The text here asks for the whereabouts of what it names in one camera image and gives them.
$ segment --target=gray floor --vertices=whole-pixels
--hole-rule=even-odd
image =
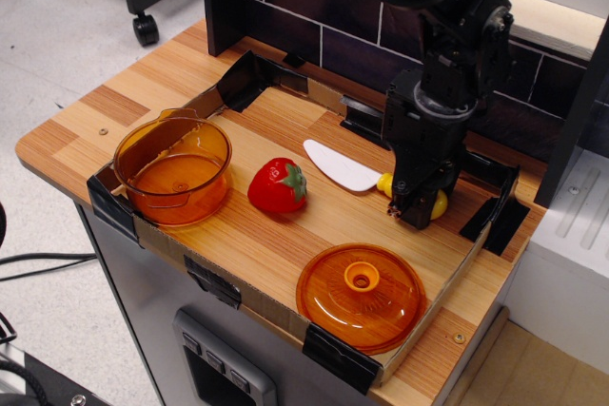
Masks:
[[[459,406],[606,406],[609,376],[507,322]]]
[[[203,0],[150,8],[161,42],[205,16]],[[71,200],[20,165],[23,135],[156,47],[142,48],[125,0],[0,0],[0,202],[8,232],[0,258],[92,252]],[[54,264],[0,268],[0,277]],[[15,345],[115,405],[156,395],[98,264],[0,282],[0,312]]]

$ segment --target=orange plastic pot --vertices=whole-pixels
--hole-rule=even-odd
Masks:
[[[185,225],[205,219],[222,204],[231,153],[219,127],[193,109],[168,109],[119,144],[114,173],[146,219]]]

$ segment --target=black cable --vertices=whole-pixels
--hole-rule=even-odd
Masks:
[[[26,368],[9,360],[0,360],[0,371],[10,371],[17,376],[22,377],[34,391],[40,406],[49,406],[45,389],[40,385],[40,382]]]
[[[5,265],[7,263],[13,263],[16,261],[33,261],[33,260],[44,260],[44,259],[52,259],[52,260],[60,260],[60,261],[73,261],[73,262],[66,263],[64,265],[54,266],[51,268],[45,268],[42,270],[29,271],[27,273],[21,273],[19,275],[7,276],[5,278],[0,278],[0,282],[5,282],[7,280],[18,280],[21,278],[28,278],[31,276],[42,275],[44,273],[49,273],[51,271],[61,270],[63,268],[69,268],[71,266],[77,265],[79,263],[84,263],[86,261],[92,261],[96,258],[97,258],[97,256],[95,256],[95,254],[49,254],[49,253],[31,253],[31,254],[22,254],[20,256],[7,257],[5,259],[0,259],[0,265]]]
[[[4,206],[0,203],[0,246],[4,241],[4,236],[7,234],[7,213],[4,211]]]

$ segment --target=red strawberry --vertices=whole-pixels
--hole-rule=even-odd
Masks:
[[[263,166],[247,190],[259,209],[276,213],[295,211],[306,202],[306,178],[290,159],[278,157]]]

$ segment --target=black tape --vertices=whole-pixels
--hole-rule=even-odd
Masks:
[[[518,202],[515,195],[520,168],[467,151],[463,170],[498,187],[500,195],[489,199],[459,233],[474,242],[486,224],[491,222],[484,248],[500,256],[529,212],[529,208]]]
[[[341,127],[357,133],[375,145],[389,149],[381,138],[382,111],[347,96],[343,96],[341,102],[346,106],[346,115],[344,121],[341,122]]]
[[[357,351],[315,323],[306,329],[303,354],[364,395],[381,369],[378,361]]]
[[[268,87],[282,86],[308,93],[308,81],[301,75],[265,59],[252,51],[246,52],[225,73],[217,84],[220,95],[229,108],[242,112]]]
[[[199,287],[228,306],[239,309],[241,305],[241,291],[237,286],[203,267],[189,256],[184,256],[184,265],[190,277],[199,284]]]
[[[293,52],[289,52],[288,54],[286,54],[283,62],[294,68],[300,68],[304,64],[306,64],[305,59],[303,59],[297,54],[294,54]]]
[[[130,240],[139,244],[139,237],[133,223],[133,209],[123,197],[114,197],[109,189],[115,189],[119,182],[114,170],[102,168],[87,180],[88,194],[93,206],[93,214],[115,228]]]

